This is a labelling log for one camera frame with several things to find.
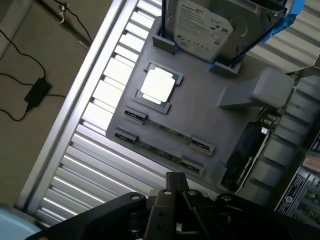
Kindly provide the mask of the green RAM stick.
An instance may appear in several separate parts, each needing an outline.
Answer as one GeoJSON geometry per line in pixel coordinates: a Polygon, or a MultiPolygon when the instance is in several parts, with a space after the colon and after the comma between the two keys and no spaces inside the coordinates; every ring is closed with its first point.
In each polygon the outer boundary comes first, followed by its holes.
{"type": "Polygon", "coordinates": [[[201,170],[202,170],[201,166],[198,166],[198,165],[193,166],[192,163],[187,163],[187,160],[183,160],[182,157],[172,155],[172,154],[165,152],[159,148],[156,148],[148,143],[145,143],[145,142],[139,140],[138,137],[136,137],[135,139],[130,139],[129,137],[125,136],[123,133],[118,133],[118,132],[116,132],[114,134],[114,136],[118,139],[121,139],[121,140],[127,142],[127,143],[133,144],[134,146],[141,148],[141,149],[143,149],[153,155],[156,155],[158,157],[166,159],[167,161],[170,161],[170,162],[175,163],[177,165],[180,165],[186,169],[189,169],[198,175],[201,173],[201,170]]]}

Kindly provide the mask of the black graphics card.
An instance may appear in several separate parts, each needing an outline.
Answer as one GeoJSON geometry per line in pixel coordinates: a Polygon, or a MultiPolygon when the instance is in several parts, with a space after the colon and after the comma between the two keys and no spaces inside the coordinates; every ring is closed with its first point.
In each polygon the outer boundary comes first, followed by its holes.
{"type": "Polygon", "coordinates": [[[294,84],[285,104],[278,109],[261,106],[256,120],[249,122],[243,130],[226,163],[226,171],[220,182],[229,192],[236,193],[244,186],[253,167],[268,146],[298,87],[300,80],[296,76],[293,79],[294,84]]]}

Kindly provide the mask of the light blue plastic object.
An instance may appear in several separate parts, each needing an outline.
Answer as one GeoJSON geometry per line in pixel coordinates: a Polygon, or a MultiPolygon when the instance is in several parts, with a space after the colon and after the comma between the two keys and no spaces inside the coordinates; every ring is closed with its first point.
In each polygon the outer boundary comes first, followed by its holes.
{"type": "Polygon", "coordinates": [[[25,240],[40,231],[34,217],[0,203],[0,240],[25,240]]]}

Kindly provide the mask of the grey printed parts rack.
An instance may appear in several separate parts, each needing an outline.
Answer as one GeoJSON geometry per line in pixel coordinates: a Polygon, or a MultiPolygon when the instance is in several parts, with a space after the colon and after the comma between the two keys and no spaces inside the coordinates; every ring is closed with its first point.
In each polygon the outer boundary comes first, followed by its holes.
{"type": "Polygon", "coordinates": [[[156,43],[160,19],[152,24],[129,77],[106,137],[158,164],[185,172],[202,184],[221,188],[226,163],[249,122],[260,107],[285,105],[294,80],[280,70],[246,56],[234,77],[212,71],[208,64],[179,50],[171,54],[156,43]],[[142,100],[139,89],[147,70],[163,68],[180,76],[165,107],[142,100]],[[197,174],[183,166],[147,152],[117,137],[124,134],[157,149],[201,166],[197,174]]]}

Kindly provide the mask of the silver CPU chip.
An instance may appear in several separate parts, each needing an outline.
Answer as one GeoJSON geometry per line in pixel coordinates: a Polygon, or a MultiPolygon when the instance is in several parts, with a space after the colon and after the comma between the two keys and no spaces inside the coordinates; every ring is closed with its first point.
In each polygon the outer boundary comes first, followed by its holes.
{"type": "Polygon", "coordinates": [[[181,83],[178,74],[164,70],[158,66],[147,70],[146,76],[139,88],[142,100],[164,108],[169,103],[174,89],[181,83]]]}

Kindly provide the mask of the black power adapter brick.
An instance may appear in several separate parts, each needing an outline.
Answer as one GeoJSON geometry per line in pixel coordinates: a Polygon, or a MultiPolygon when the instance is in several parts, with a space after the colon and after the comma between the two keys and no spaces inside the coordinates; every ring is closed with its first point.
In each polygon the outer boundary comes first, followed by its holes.
{"type": "Polygon", "coordinates": [[[38,107],[51,88],[52,85],[46,79],[38,78],[24,97],[24,101],[27,103],[26,110],[30,111],[31,109],[38,107]]]}

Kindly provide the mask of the silver hard disk drive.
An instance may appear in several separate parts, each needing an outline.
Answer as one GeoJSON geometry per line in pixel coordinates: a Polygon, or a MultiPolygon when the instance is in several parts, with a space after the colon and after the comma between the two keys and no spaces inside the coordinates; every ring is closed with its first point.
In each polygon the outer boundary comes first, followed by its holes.
{"type": "Polygon", "coordinates": [[[231,65],[284,17],[287,0],[172,0],[167,31],[182,50],[231,65]]]}

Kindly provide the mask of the blue tape strip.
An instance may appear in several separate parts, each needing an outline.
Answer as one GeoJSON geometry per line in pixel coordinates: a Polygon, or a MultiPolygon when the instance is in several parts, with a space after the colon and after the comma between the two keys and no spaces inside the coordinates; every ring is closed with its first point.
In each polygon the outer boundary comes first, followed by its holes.
{"type": "Polygon", "coordinates": [[[240,54],[238,54],[235,58],[233,58],[230,61],[229,66],[233,67],[234,65],[236,65],[256,45],[266,42],[274,35],[290,27],[295,22],[296,17],[301,13],[304,5],[305,5],[305,0],[293,0],[293,3],[291,4],[288,14],[283,16],[280,20],[277,21],[277,23],[272,28],[270,28],[266,33],[260,36],[245,50],[243,50],[240,54]]]}

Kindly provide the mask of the white wall hook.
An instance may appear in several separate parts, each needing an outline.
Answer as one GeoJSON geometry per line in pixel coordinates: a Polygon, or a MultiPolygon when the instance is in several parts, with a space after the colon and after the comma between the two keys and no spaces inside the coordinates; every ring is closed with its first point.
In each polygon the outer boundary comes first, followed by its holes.
{"type": "Polygon", "coordinates": [[[65,21],[65,15],[66,15],[66,11],[67,11],[66,7],[63,3],[60,3],[58,6],[58,9],[59,9],[59,15],[61,18],[61,20],[58,22],[58,24],[63,24],[65,21]]]}

